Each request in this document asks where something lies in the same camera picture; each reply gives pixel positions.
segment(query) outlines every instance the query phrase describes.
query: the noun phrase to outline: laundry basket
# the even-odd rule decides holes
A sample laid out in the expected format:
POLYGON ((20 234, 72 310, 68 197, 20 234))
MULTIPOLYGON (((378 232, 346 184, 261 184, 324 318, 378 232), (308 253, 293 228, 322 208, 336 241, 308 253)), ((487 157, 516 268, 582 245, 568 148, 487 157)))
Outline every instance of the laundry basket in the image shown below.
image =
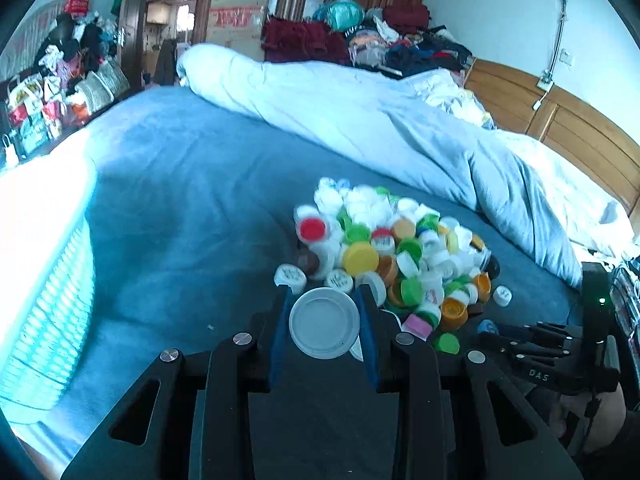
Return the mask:
POLYGON ((91 319, 94 258, 84 212, 94 165, 55 154, 0 174, 0 408, 41 420, 75 371, 91 319))

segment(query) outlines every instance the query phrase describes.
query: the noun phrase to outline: human hand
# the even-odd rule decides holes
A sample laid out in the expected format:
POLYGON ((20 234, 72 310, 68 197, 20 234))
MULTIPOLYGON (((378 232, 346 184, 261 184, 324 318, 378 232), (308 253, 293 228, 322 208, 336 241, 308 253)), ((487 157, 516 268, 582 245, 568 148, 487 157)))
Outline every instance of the human hand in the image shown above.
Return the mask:
MULTIPOLYGON (((618 384, 615 392, 598 394, 600 407, 593 419, 591 433, 584 444, 584 452, 592 453, 611 444, 622 429, 626 419, 625 397, 622 388, 618 384)), ((561 438, 566 433, 566 416, 568 412, 583 417, 584 410, 591 400, 591 394, 584 392, 569 397, 562 396, 549 415, 549 428, 552 433, 561 438)))

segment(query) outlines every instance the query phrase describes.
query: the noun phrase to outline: wall outlet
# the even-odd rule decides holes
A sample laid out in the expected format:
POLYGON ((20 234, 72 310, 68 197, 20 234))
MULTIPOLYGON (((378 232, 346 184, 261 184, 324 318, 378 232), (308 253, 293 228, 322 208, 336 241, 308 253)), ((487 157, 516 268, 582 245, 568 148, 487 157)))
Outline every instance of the wall outlet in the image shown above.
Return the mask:
POLYGON ((547 82, 545 79, 545 76, 542 76, 539 80, 538 80, 538 84, 536 85, 538 88, 540 88, 543 92, 549 92, 551 90, 551 87, 554 85, 553 81, 549 81, 547 82))
POLYGON ((565 63, 569 66, 574 65, 574 55, 571 54, 567 49, 562 49, 560 51, 560 62, 565 63))

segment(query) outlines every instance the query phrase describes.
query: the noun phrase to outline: red shopping bag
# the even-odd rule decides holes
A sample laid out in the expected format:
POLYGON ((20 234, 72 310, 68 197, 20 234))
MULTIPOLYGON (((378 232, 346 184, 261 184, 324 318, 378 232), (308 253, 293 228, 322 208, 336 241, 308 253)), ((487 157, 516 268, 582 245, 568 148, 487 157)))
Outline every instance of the red shopping bag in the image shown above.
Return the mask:
POLYGON ((63 10, 74 18, 86 16, 89 12, 89 0, 67 0, 63 10))

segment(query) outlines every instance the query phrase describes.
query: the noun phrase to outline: cardboard box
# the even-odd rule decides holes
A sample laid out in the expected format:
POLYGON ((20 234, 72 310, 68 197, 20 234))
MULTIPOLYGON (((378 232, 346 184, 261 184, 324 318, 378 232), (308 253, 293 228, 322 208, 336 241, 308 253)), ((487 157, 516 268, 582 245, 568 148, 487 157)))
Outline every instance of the cardboard box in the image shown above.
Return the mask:
POLYGON ((211 0, 207 43, 223 45, 256 61, 264 61, 260 37, 268 5, 269 0, 211 0))

